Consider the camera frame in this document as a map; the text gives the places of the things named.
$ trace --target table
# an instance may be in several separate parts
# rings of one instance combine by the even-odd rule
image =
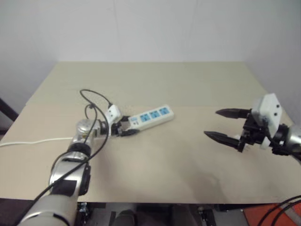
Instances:
[[[175,119],[136,136],[110,138],[91,161],[90,188],[79,201],[266,203],[300,193],[300,165],[292,157],[258,145],[239,153],[203,133],[240,134],[242,119],[214,112],[249,108],[266,93],[242,62],[60,62],[1,142],[74,136],[85,117],[82,88],[105,94],[124,114],[169,104]],[[286,113],[282,122],[292,124]],[[62,140],[0,148],[0,197],[33,199],[68,145]]]

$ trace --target white power strip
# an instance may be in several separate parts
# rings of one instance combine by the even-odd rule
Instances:
[[[173,118],[174,112],[169,106],[164,105],[162,107],[129,117],[129,129],[138,129],[141,131],[153,126],[157,126],[166,121],[170,121]]]

